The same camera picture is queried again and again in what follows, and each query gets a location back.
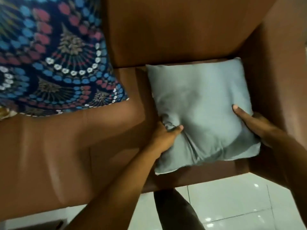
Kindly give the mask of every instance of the cushion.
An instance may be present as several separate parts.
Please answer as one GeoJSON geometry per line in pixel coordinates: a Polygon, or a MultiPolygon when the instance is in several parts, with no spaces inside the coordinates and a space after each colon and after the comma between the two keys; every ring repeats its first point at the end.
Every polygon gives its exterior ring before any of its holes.
{"type": "Polygon", "coordinates": [[[127,99],[109,62],[99,1],[3,0],[0,105],[49,116],[127,99]]]}
{"type": "Polygon", "coordinates": [[[232,104],[238,104],[253,113],[240,58],[217,63],[147,65],[147,70],[163,124],[168,130],[184,126],[174,146],[157,161],[157,174],[259,153],[259,140],[232,111],[232,104]]]}

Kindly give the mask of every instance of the leg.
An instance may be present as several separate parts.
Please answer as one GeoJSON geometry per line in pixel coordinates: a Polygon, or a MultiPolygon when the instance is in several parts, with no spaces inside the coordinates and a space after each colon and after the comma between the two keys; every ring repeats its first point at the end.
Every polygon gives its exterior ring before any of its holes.
{"type": "Polygon", "coordinates": [[[154,192],[154,200],[163,230],[204,230],[192,206],[175,190],[154,192]]]}

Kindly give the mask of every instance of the brown sofa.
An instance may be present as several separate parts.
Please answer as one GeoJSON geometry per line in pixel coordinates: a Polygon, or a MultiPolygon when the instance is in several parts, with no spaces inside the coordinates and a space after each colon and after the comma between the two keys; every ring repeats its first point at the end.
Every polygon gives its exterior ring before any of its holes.
{"type": "MultiPolygon", "coordinates": [[[[88,203],[142,148],[157,113],[143,67],[242,58],[253,108],[307,147],[306,0],[103,0],[130,100],[0,122],[0,220],[88,203]]],[[[151,174],[144,192],[252,172],[285,185],[272,152],[151,174]]]]}

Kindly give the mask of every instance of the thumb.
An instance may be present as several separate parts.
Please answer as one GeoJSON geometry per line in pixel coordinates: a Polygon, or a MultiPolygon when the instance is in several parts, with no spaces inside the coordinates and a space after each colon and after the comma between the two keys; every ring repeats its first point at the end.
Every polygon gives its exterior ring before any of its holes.
{"type": "Polygon", "coordinates": [[[172,131],[172,134],[177,136],[182,132],[182,130],[183,130],[183,125],[179,125],[179,126],[175,127],[175,129],[172,131]]]}
{"type": "Polygon", "coordinates": [[[232,105],[232,109],[237,116],[239,116],[244,122],[251,121],[253,117],[242,110],[238,105],[232,105]]]}

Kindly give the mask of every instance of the floral pattern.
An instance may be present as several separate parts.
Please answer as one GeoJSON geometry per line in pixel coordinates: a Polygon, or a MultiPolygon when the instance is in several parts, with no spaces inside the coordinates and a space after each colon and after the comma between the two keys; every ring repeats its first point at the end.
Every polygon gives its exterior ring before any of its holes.
{"type": "Polygon", "coordinates": [[[127,100],[99,0],[0,0],[0,105],[49,116],[127,100]]]}

